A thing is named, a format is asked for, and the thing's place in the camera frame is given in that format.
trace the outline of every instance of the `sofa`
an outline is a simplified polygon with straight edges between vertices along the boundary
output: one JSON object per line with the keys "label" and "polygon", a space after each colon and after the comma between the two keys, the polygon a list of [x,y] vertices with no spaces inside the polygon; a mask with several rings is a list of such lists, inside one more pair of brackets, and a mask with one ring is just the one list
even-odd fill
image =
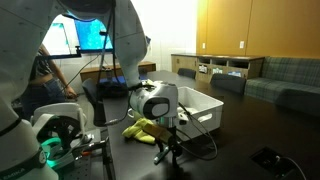
{"label": "sofa", "polygon": [[[260,76],[247,80],[245,95],[280,105],[289,105],[297,96],[317,103],[312,96],[320,95],[320,59],[266,57]],[[320,111],[320,102],[315,105]]]}

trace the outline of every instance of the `wooden cabinet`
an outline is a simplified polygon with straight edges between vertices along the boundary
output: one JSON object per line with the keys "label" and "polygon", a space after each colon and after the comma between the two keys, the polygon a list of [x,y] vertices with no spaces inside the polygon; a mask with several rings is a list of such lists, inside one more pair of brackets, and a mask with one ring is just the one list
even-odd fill
{"label": "wooden cabinet", "polygon": [[[156,71],[156,64],[153,62],[150,62],[150,61],[140,62],[139,67],[144,67],[147,70],[147,72]],[[123,76],[120,65],[116,65],[116,73],[117,73],[117,76]],[[99,68],[98,67],[85,68],[80,72],[80,77],[81,77],[82,82],[88,78],[91,78],[91,79],[93,79],[94,82],[97,82],[98,76],[99,76]],[[106,73],[101,72],[100,78],[101,79],[106,78]]]}
{"label": "wooden cabinet", "polygon": [[172,55],[172,72],[180,67],[196,70],[196,80],[209,83],[215,73],[246,79],[259,77],[264,57],[188,54]]}
{"label": "wooden cabinet", "polygon": [[194,56],[180,56],[172,55],[172,72],[177,73],[179,68],[188,68],[196,70],[197,68],[197,57]]}

